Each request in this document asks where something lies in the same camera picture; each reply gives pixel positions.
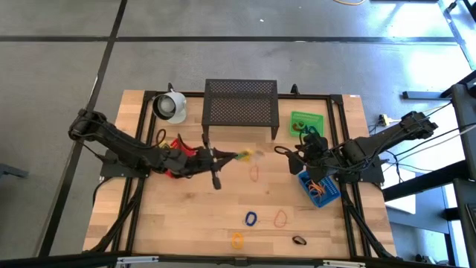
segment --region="orange object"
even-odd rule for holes
[[[231,237],[231,246],[234,249],[242,249],[244,245],[245,245],[245,238],[243,238],[243,234],[233,233],[233,236]]]
[[[258,165],[254,165],[253,167],[250,168],[250,180],[253,182],[257,182],[258,179],[260,178],[260,169],[258,168]]]
[[[276,223],[276,220],[278,218],[278,216],[280,214],[284,214],[284,222],[282,224],[277,224]],[[284,212],[283,209],[280,209],[277,213],[276,213],[276,217],[274,217],[274,227],[276,228],[283,228],[285,225],[286,225],[286,222],[288,221],[288,215],[286,215],[286,212]]]
[[[309,192],[316,191],[317,194],[314,197],[321,197],[323,194],[326,193],[326,188],[321,184],[315,184],[313,181],[310,182],[308,185]]]

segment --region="small yellow object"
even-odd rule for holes
[[[166,141],[161,142],[158,146],[162,149],[169,149],[170,148],[170,145]]]
[[[244,245],[245,245],[245,239],[243,238],[243,234],[233,233],[233,236],[231,237],[231,246],[234,249],[242,249]]]
[[[265,155],[265,153],[263,153],[260,150],[253,151],[253,150],[247,149],[247,150],[244,150],[242,152],[239,152],[238,156],[235,157],[235,159],[238,160],[238,161],[249,162],[252,159],[256,161],[261,156],[264,156],[264,155]]]

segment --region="black mesh shelf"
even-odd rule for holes
[[[280,126],[276,80],[205,81],[202,126],[271,127],[276,138]]]

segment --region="green container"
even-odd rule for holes
[[[298,137],[300,130],[305,127],[315,127],[321,137],[324,137],[324,116],[309,112],[291,112],[289,132],[291,136]]]

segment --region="blue rubber band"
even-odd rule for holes
[[[248,222],[248,218],[249,218],[251,215],[254,216],[254,219],[253,219],[252,222],[249,223],[249,222]],[[248,212],[248,213],[246,214],[245,223],[246,223],[247,226],[253,226],[253,225],[256,223],[257,220],[258,220],[258,216],[257,216],[256,213],[254,213],[253,211],[250,211],[250,212]]]

